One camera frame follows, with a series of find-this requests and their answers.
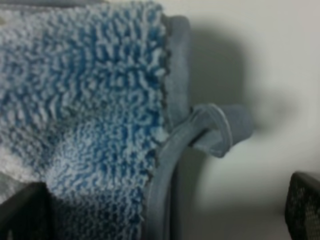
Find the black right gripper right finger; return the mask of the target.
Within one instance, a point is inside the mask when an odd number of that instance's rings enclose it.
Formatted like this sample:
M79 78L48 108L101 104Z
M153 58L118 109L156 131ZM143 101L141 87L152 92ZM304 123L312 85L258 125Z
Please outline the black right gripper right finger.
M291 239L320 238L320 180L314 175L305 172L292 174L284 218Z

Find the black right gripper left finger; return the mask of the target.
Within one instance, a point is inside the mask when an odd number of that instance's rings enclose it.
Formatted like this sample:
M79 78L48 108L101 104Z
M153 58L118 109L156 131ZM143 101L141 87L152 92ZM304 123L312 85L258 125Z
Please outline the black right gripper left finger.
M44 183L31 183L0 205L2 240L52 240L50 196Z

